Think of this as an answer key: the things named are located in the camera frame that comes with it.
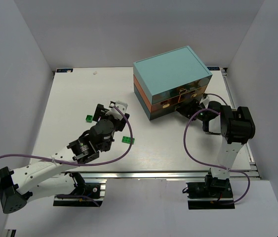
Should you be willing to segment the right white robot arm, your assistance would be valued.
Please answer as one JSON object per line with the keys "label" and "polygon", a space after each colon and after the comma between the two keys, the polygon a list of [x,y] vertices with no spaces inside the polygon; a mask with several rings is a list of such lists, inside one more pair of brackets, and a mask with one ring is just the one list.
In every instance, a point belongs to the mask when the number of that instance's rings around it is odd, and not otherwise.
{"label": "right white robot arm", "polygon": [[249,109],[232,109],[217,101],[207,106],[192,101],[177,107],[179,117],[144,121],[137,112],[130,119],[133,139],[126,170],[194,171],[208,168],[205,188],[222,191],[229,184],[234,162],[253,138],[255,125]]}

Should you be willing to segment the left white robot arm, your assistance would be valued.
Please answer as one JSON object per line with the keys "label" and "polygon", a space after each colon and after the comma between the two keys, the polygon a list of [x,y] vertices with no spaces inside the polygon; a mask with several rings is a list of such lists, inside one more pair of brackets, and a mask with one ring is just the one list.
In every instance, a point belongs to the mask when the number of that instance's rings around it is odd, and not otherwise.
{"label": "left white robot arm", "polygon": [[39,198],[56,196],[62,199],[94,201],[99,188],[85,183],[72,169],[91,164],[101,152],[110,150],[114,134],[123,131],[129,114],[125,102],[111,102],[109,108],[98,104],[93,116],[95,125],[77,140],[49,157],[14,170],[0,169],[0,202],[4,214],[23,208]]}

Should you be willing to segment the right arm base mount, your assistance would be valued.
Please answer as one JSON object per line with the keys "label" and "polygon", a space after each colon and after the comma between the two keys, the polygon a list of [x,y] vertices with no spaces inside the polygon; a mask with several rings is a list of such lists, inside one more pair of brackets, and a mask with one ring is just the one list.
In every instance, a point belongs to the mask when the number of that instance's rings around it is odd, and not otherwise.
{"label": "right arm base mount", "polygon": [[182,193],[187,195],[189,210],[234,209],[230,180],[213,177],[210,173],[203,182],[188,182]]}

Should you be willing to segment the green lego plate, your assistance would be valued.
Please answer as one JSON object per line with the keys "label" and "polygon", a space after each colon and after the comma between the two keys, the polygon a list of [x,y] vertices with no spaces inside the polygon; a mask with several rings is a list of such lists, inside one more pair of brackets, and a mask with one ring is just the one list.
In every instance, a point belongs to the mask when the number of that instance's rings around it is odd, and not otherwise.
{"label": "green lego plate", "polygon": [[121,142],[126,144],[134,144],[135,138],[123,136]]}

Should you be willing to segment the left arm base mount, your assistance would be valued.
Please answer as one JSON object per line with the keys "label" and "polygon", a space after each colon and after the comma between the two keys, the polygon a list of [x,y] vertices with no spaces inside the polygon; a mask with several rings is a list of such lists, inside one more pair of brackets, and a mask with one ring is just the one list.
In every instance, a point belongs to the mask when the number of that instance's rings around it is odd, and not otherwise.
{"label": "left arm base mount", "polygon": [[66,172],[65,178],[73,180],[73,190],[68,194],[56,195],[53,206],[62,207],[100,207],[105,195],[103,181],[85,181],[78,172]]}

